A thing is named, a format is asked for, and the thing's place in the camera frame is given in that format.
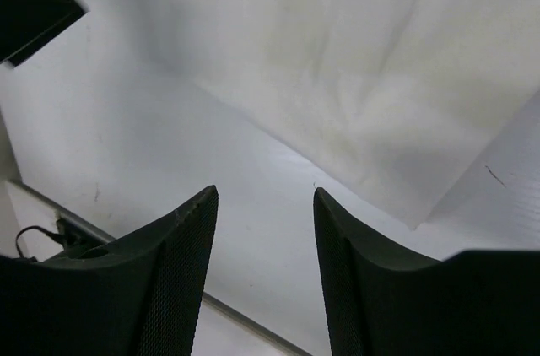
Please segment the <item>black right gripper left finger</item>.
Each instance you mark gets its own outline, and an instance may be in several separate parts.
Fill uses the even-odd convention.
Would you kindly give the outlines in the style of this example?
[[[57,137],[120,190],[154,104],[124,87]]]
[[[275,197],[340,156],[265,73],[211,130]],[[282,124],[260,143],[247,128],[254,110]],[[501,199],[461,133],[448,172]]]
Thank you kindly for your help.
[[[1,260],[4,355],[188,355],[216,230],[207,186],[121,238]]]

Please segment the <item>white t shirt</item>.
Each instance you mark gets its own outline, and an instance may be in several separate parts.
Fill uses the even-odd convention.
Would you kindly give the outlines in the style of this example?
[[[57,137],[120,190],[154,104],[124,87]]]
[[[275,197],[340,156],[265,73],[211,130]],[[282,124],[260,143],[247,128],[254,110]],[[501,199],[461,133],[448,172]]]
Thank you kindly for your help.
[[[539,0],[169,0],[182,78],[409,227],[539,88]]]

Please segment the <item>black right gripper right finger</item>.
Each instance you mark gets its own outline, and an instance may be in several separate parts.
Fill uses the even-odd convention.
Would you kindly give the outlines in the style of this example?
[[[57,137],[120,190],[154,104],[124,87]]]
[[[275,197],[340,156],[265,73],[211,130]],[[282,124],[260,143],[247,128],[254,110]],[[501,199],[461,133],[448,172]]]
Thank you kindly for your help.
[[[538,354],[537,251],[438,261],[363,224],[321,188],[313,211],[333,354]]]

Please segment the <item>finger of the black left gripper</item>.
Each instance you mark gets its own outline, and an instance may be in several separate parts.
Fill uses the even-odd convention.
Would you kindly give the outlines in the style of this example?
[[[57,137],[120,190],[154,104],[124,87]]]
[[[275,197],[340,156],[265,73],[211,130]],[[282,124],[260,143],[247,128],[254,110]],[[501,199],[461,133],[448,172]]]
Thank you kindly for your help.
[[[1,0],[1,63],[21,65],[86,13],[80,0]]]

